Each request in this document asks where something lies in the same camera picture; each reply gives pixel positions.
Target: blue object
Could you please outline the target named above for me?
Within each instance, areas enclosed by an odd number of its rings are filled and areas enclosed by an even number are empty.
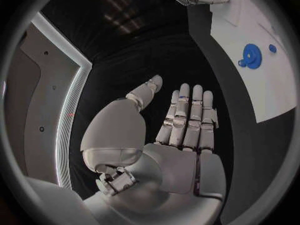
[[[243,59],[238,61],[241,67],[248,67],[250,69],[257,69],[262,64],[262,53],[258,46],[249,43],[243,50]]]
[[[269,45],[269,50],[274,54],[277,52],[277,48],[273,44]]]

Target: blue plastic part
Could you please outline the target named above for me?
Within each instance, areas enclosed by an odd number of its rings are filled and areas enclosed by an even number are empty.
[[[243,50],[243,59],[238,61],[241,67],[248,67],[250,69],[257,69],[262,64],[262,53],[258,46],[249,43]]]
[[[277,48],[273,44],[269,45],[269,50],[274,54],[277,52]]]

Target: white robot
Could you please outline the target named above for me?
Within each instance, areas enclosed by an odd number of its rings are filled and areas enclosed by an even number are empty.
[[[229,0],[178,1],[189,6]],[[156,211],[155,217],[163,221],[170,211],[175,218],[177,210],[180,214],[197,208],[195,214],[199,214],[204,207],[210,211],[207,221],[212,221],[226,196],[224,167],[214,154],[218,118],[213,93],[195,85],[190,99],[190,86],[182,84],[171,96],[156,141],[144,145],[146,124],[139,112],[162,85],[163,79],[156,75],[103,108],[83,136],[83,160],[99,174],[96,184],[103,199],[132,213],[137,223],[139,216],[151,211]]]

